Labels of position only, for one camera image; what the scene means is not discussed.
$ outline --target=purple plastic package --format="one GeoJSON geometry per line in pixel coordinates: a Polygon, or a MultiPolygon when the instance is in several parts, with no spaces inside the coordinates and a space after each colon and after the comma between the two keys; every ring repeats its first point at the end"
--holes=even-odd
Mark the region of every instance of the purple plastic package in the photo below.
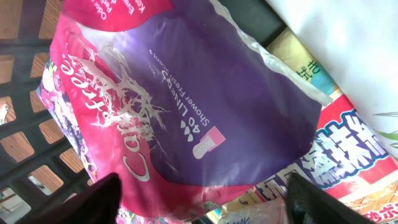
{"type": "Polygon", "coordinates": [[[303,156],[328,100],[217,1],[66,0],[50,56],[42,100],[146,218],[198,218],[303,156]]]}

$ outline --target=white paper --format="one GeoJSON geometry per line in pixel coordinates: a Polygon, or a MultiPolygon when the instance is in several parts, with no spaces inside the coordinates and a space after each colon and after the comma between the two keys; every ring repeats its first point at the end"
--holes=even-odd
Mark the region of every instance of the white paper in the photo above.
{"type": "Polygon", "coordinates": [[[266,1],[398,157],[398,1],[266,1]]]}

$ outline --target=green leaf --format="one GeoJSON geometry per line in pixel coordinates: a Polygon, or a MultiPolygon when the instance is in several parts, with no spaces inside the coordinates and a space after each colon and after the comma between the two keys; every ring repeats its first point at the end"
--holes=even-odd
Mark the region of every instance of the green leaf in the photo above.
{"type": "Polygon", "coordinates": [[[377,130],[375,130],[375,131],[376,131],[377,133],[379,133],[381,136],[385,137],[385,138],[398,141],[398,134],[397,134],[396,132],[393,132],[393,133],[384,133],[384,132],[382,132],[382,131],[377,131],[377,130]]]}
{"type": "Polygon", "coordinates": [[[398,149],[398,142],[394,142],[394,143],[390,144],[390,146],[398,149]]]}
{"type": "Polygon", "coordinates": [[[392,117],[398,118],[398,112],[378,113],[378,114],[374,114],[373,116],[392,116],[392,117]]]}

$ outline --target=pink label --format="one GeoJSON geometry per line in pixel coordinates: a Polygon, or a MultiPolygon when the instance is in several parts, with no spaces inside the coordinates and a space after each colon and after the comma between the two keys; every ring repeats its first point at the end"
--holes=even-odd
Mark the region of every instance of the pink label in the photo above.
{"type": "Polygon", "coordinates": [[[67,0],[63,10],[84,26],[103,31],[124,31],[173,8],[170,0],[67,0]]]}
{"type": "Polygon", "coordinates": [[[212,151],[215,147],[219,146],[223,141],[225,141],[225,137],[223,134],[213,126],[203,138],[200,139],[200,142],[193,147],[193,156],[196,159],[201,159],[206,152],[212,151]]]}

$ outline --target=panty liner package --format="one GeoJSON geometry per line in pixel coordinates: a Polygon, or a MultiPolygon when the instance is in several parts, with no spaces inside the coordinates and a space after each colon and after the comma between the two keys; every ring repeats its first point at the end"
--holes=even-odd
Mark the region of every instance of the panty liner package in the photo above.
{"type": "Polygon", "coordinates": [[[319,151],[330,100],[214,0],[66,0],[37,91],[91,178],[119,174],[119,223],[193,220],[273,178],[319,151]]]}
{"type": "MultiPolygon", "coordinates": [[[[293,33],[286,29],[267,49],[302,78],[325,93],[332,93],[333,103],[322,109],[315,142],[309,153],[224,205],[222,212],[283,196],[291,172],[298,172],[348,205],[355,204],[352,201],[359,198],[366,203],[364,196],[395,182],[398,179],[396,162],[293,33]]],[[[368,212],[357,211],[363,215],[368,212]]]]}

